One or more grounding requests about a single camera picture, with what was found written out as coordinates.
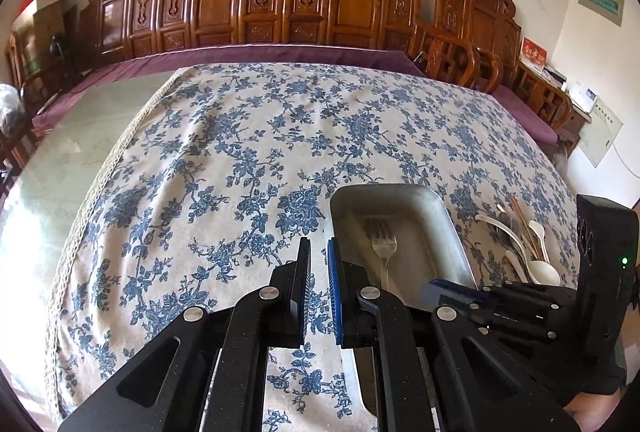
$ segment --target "cable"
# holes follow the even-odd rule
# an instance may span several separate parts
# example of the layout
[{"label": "cable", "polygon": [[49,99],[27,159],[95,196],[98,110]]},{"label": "cable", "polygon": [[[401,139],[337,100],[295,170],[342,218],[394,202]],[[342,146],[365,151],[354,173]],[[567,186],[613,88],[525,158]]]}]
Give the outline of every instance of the cable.
[{"label": "cable", "polygon": [[618,152],[618,149],[616,148],[616,146],[614,144],[611,145],[613,147],[613,150],[616,151],[616,154],[618,155],[618,159],[620,159],[620,162],[622,163],[622,165],[627,169],[627,171],[634,176],[636,179],[640,179],[640,176],[638,174],[636,174],[631,168],[629,168],[628,164],[625,163],[625,160],[623,160],[622,156],[620,155],[620,152]]}]

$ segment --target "purple cushion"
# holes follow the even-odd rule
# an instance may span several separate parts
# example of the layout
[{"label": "purple cushion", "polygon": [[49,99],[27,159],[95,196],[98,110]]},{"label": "purple cushion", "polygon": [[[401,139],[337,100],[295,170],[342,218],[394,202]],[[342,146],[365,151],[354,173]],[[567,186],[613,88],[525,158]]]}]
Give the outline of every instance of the purple cushion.
[{"label": "purple cushion", "polygon": [[542,121],[512,90],[500,85],[492,95],[522,125],[533,141],[538,144],[548,145],[555,145],[558,142],[558,134]]},{"label": "purple cushion", "polygon": [[203,47],[165,52],[114,63],[87,75],[71,92],[61,94],[47,110],[33,119],[35,128],[53,126],[69,112],[87,89],[103,83],[146,76],[200,63],[327,63],[400,72],[424,78],[400,50],[353,49],[349,47],[259,44]]}]

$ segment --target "stainless steel tray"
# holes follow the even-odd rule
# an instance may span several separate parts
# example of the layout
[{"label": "stainless steel tray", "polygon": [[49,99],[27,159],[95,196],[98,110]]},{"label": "stainless steel tray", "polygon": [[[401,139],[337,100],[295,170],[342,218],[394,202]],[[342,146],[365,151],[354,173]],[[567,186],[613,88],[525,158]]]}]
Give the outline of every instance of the stainless steel tray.
[{"label": "stainless steel tray", "polygon": [[[363,226],[364,219],[383,217],[398,241],[398,249],[389,264],[389,279],[394,293],[405,305],[431,311],[420,300],[420,289],[434,278],[444,278],[477,288],[460,238],[442,199],[433,190],[420,185],[353,185],[338,189],[330,202],[334,235],[342,259],[364,266],[375,279],[371,259],[363,257],[357,246],[362,238],[347,223],[352,213]],[[369,349],[341,349],[347,390],[375,414],[375,388]]]}]

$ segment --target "plastic bag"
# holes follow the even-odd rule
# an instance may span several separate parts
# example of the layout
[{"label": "plastic bag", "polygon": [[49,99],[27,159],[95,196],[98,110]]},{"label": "plastic bag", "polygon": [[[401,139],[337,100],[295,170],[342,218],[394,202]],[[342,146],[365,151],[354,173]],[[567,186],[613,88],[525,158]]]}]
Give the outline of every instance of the plastic bag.
[{"label": "plastic bag", "polygon": [[2,134],[10,135],[25,116],[26,112],[18,91],[11,85],[0,83],[0,131]]}]

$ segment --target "spoon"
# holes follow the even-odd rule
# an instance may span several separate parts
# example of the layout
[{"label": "spoon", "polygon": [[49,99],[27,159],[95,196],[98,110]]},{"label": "spoon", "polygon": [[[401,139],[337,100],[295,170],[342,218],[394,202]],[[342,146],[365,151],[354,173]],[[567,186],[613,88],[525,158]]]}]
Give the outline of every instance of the spoon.
[{"label": "spoon", "polygon": [[540,248],[542,248],[542,256],[545,259],[545,262],[547,264],[551,264],[551,261],[549,260],[549,254],[546,252],[545,247],[545,227],[538,221],[529,221],[529,227],[533,230],[533,233],[536,234],[538,240],[540,241]]},{"label": "spoon", "polygon": [[522,269],[520,261],[518,260],[518,257],[516,257],[516,254],[508,249],[504,252],[504,257],[509,261],[513,269],[516,271],[516,275],[518,275],[520,282],[522,282],[523,284],[529,283],[529,281],[527,280],[527,276],[524,274],[524,270]]},{"label": "spoon", "polygon": [[556,271],[556,268],[554,268],[551,264],[542,262],[541,260],[529,261],[524,246],[522,245],[522,241],[520,241],[517,235],[507,226],[505,226],[500,221],[496,221],[495,219],[488,217],[484,213],[478,213],[476,215],[476,221],[482,221],[486,222],[487,224],[494,225],[495,227],[503,230],[507,235],[509,235],[509,237],[511,237],[512,242],[516,246],[516,251],[524,260],[525,266],[527,268],[527,271],[529,272],[533,284],[543,284],[550,286],[560,285],[560,275],[558,274],[558,271]]},{"label": "spoon", "polygon": [[[503,223],[506,227],[508,227],[511,231],[513,231],[513,219],[509,216],[509,214],[506,211],[501,210],[500,213],[498,213],[498,221],[500,221],[501,223]],[[505,233],[503,230],[501,230],[500,228],[496,228],[496,233],[498,234],[498,240],[502,243],[502,245],[507,248],[516,248],[516,244],[511,240],[511,237],[509,237],[509,235],[507,233]],[[509,262],[511,262],[511,258],[513,257],[514,259],[516,259],[518,261],[518,266],[520,266],[520,269],[522,270],[522,267],[524,265],[524,261],[519,257],[516,256],[515,254],[511,253],[511,256],[507,256],[505,255],[505,257],[507,258],[507,260]],[[513,266],[513,269],[515,269],[516,274],[518,275],[518,278],[520,278],[521,282],[532,282],[533,280],[531,279],[530,276],[528,276],[525,273],[525,280],[523,280],[520,277],[520,274],[518,273],[518,269]]]}]

